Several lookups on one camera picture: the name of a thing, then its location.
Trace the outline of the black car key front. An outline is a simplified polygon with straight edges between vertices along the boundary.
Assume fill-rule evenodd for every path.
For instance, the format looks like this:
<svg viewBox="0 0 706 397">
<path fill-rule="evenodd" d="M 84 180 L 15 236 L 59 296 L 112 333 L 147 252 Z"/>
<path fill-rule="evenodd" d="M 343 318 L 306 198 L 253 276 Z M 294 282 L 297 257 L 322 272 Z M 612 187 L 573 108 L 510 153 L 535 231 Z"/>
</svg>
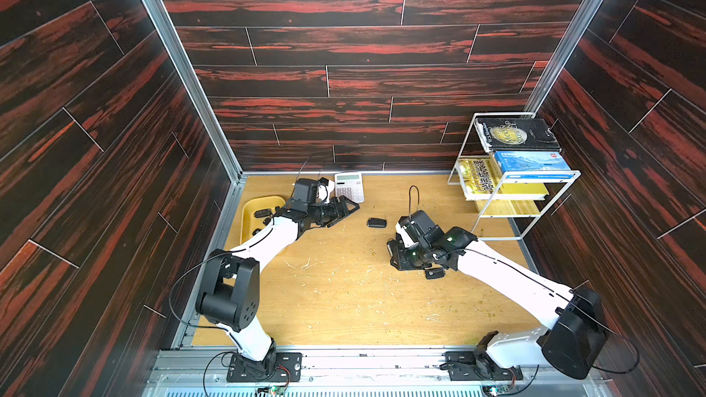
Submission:
<svg viewBox="0 0 706 397">
<path fill-rule="evenodd" d="M 273 215 L 273 212 L 271 209 L 262 209 L 262 210 L 255 211 L 255 213 L 254 213 L 254 217 L 257 219 L 268 218 L 268 217 L 271 217 L 272 215 Z"/>
</svg>

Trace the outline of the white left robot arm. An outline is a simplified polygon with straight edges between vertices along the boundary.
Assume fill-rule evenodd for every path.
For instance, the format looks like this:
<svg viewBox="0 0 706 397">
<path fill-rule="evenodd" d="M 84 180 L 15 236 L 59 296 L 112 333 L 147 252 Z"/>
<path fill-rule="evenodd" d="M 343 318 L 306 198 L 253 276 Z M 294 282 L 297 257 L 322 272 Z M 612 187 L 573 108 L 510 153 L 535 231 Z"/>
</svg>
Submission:
<svg viewBox="0 0 706 397">
<path fill-rule="evenodd" d="M 248 369 L 271 373 L 276 363 L 277 344 L 257 319 L 263 269 L 306 231 L 330 228 L 360 208 L 344 195 L 334 196 L 334 189 L 327 178 L 298 179 L 292 196 L 263 230 L 229 251 L 211 252 L 204 261 L 196 312 L 226 332 Z"/>
</svg>

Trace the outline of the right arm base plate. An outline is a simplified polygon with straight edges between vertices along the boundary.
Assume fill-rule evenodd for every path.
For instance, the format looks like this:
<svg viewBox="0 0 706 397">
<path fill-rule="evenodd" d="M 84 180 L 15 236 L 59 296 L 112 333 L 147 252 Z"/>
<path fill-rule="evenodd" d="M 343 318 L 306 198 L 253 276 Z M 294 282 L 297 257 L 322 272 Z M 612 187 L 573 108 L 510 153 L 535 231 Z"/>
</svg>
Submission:
<svg viewBox="0 0 706 397">
<path fill-rule="evenodd" d="M 474 351 L 447 351 L 439 369 L 446 371 L 452 382 L 516 382 L 523 379 L 521 369 L 502 369 L 487 354 L 477 356 Z"/>
</svg>

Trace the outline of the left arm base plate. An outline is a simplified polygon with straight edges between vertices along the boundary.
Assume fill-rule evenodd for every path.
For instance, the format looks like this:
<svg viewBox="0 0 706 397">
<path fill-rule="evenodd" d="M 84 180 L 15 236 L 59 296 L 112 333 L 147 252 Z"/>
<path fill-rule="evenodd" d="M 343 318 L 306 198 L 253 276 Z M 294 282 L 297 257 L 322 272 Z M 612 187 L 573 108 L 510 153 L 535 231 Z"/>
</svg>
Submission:
<svg viewBox="0 0 706 397">
<path fill-rule="evenodd" d="M 303 354 L 300 352 L 274 352 L 261 361 L 249 360 L 240 355 L 231 357 L 226 381 L 228 383 L 299 382 Z"/>
</svg>

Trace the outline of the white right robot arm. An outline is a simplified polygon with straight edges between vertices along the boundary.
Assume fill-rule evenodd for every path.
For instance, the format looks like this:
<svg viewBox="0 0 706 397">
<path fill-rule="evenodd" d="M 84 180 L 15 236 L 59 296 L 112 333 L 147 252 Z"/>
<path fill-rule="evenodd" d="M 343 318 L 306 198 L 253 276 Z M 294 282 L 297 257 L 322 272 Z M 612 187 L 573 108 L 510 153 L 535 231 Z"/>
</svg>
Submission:
<svg viewBox="0 0 706 397">
<path fill-rule="evenodd" d="M 486 334 L 468 360 L 447 360 L 451 375 L 509 380 L 520 376 L 520 367 L 535 366 L 575 380 L 588 376 L 609 338 L 599 294 L 546 279 L 463 228 L 442 231 L 424 211 L 402 217 L 395 231 L 387 243 L 392 267 L 422 270 L 427 279 L 458 271 L 500 292 L 540 324 L 514 334 Z"/>
</svg>

